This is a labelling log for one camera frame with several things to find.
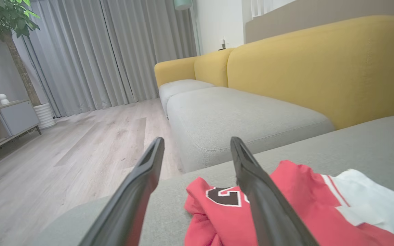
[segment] cabinet door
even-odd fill
[[[39,124],[39,119],[30,101],[2,108],[0,112],[12,135],[26,131]]]

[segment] plant pot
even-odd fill
[[[53,119],[53,112],[51,111],[50,104],[45,103],[33,107],[36,115],[39,118],[39,129],[46,129],[56,125]]]

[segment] red jersey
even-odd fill
[[[321,246],[394,246],[393,233],[349,223],[336,209],[349,204],[336,197],[335,186],[331,191],[331,179],[325,182],[310,167],[282,161],[270,177]],[[249,201],[239,187],[217,188],[199,177],[186,190],[185,209],[193,217],[185,246],[258,245]]]

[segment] cabinet top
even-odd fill
[[[2,109],[2,108],[6,108],[6,107],[8,107],[8,106],[12,106],[12,105],[15,105],[15,104],[18,104],[18,103],[23,103],[24,101],[30,101],[30,100],[17,100],[17,101],[11,101],[10,103],[8,103],[8,104],[4,104],[4,105],[0,105],[0,109]]]

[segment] potted plant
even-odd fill
[[[10,51],[17,71],[27,90],[28,98],[30,98],[36,114],[41,121],[39,127],[43,129],[56,124],[53,119],[53,114],[51,113],[50,105],[48,103],[40,103],[24,63],[13,42],[13,32],[16,33],[18,38],[21,35],[28,38],[30,36],[30,31],[39,29],[39,26],[30,19],[30,17],[39,18],[39,16],[26,9],[24,4],[30,6],[30,0],[0,0],[0,40],[6,43]]]

